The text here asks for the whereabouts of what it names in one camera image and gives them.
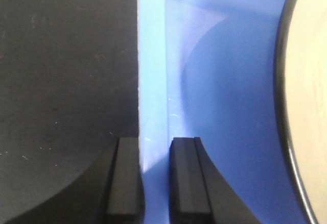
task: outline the black plastic part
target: black plastic part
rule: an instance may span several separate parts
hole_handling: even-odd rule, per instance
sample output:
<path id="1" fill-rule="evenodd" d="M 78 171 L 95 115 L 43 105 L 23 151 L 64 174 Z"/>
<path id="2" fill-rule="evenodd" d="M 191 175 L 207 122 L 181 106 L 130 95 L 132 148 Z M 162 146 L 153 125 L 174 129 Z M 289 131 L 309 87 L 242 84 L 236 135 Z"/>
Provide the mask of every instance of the black plastic part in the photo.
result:
<path id="1" fill-rule="evenodd" d="M 172 223 L 211 223 L 211 210 L 193 139 L 173 140 L 170 187 Z"/>
<path id="2" fill-rule="evenodd" d="M 286 0 L 282 16 L 279 20 L 278 34 L 275 46 L 275 64 L 274 64 L 274 102 L 275 102 L 275 115 L 279 138 L 282 144 L 284 159 L 288 167 L 288 174 L 291 179 L 292 188 L 297 195 L 297 200 L 302 206 L 303 213 L 308 223 L 318 223 L 314 214 L 306 190 L 303 186 L 301 178 L 297 178 L 299 169 L 296 161 L 292 160 L 294 148 L 291 138 L 291 132 L 288 124 L 288 114 L 286 107 L 285 95 L 285 61 L 286 61 L 286 48 L 289 34 L 289 27 L 291 24 L 293 11 L 297 0 Z"/>
<path id="3" fill-rule="evenodd" d="M 106 213 L 107 224 L 140 222 L 144 204 L 139 172 L 138 139 L 120 139 Z"/>
<path id="4" fill-rule="evenodd" d="M 199 137 L 194 138 L 199 162 L 216 224 L 257 224 L 259 220 L 253 215 L 243 201 L 214 166 L 206 153 Z"/>
<path id="5" fill-rule="evenodd" d="M 201 139 L 174 138 L 170 151 L 173 224 L 259 224 L 214 166 Z"/>
<path id="6" fill-rule="evenodd" d="M 136 224 L 143 210 L 138 139 L 113 138 L 71 185 L 6 224 Z"/>
<path id="7" fill-rule="evenodd" d="M 67 188 L 7 224 L 102 224 L 117 142 Z"/>

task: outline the black clamp jaw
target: black clamp jaw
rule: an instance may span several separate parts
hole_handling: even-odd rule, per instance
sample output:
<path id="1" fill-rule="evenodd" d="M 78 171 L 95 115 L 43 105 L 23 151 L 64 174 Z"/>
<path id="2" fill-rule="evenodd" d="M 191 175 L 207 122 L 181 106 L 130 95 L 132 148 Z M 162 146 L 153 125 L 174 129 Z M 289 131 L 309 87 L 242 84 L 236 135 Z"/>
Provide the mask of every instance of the black clamp jaw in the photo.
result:
<path id="1" fill-rule="evenodd" d="M 69 186 L 6 224 L 138 224 L 143 212 L 138 139 L 114 138 Z"/>
<path id="2" fill-rule="evenodd" d="M 174 138 L 170 148 L 171 224 L 259 224 L 206 153 L 201 139 Z"/>

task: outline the white circular disc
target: white circular disc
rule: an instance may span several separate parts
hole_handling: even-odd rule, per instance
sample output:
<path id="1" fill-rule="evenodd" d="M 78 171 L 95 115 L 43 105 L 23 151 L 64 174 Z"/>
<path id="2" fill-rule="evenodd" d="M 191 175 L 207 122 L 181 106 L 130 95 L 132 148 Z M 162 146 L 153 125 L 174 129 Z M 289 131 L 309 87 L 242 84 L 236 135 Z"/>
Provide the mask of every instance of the white circular disc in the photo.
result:
<path id="1" fill-rule="evenodd" d="M 285 98 L 298 173 L 327 223 L 327 0 L 297 0 L 285 52 Z"/>

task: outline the black rim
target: black rim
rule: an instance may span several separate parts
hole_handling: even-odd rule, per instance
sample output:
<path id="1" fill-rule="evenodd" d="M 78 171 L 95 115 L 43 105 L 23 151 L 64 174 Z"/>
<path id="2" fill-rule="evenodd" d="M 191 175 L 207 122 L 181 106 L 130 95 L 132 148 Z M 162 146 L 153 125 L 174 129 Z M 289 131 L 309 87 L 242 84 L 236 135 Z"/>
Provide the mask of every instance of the black rim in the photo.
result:
<path id="1" fill-rule="evenodd" d="M 276 108 L 276 121 L 279 137 L 282 143 L 284 158 L 286 160 L 289 175 L 292 178 L 293 188 L 297 197 L 305 210 L 308 222 L 317 224 L 318 221 L 310 205 L 307 193 L 303 186 L 296 159 L 287 117 L 286 97 L 285 97 L 285 53 L 287 47 L 288 33 L 292 19 L 294 7 L 297 0 L 286 0 L 282 17 L 279 22 L 278 36 L 275 47 L 275 70 L 274 70 L 274 97 Z"/>

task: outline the light blue panel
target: light blue panel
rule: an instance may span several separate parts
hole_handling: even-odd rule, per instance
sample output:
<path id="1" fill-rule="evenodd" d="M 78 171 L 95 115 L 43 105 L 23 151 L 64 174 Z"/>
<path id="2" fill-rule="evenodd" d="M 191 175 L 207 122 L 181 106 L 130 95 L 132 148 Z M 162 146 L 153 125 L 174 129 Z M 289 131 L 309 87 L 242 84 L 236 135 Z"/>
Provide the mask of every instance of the light blue panel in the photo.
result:
<path id="1" fill-rule="evenodd" d="M 138 0 L 139 122 L 145 224 L 167 224 L 165 0 Z"/>
<path id="2" fill-rule="evenodd" d="M 285 0 L 166 0 L 169 138 L 200 136 L 262 223 L 306 223 L 275 121 L 273 62 Z"/>

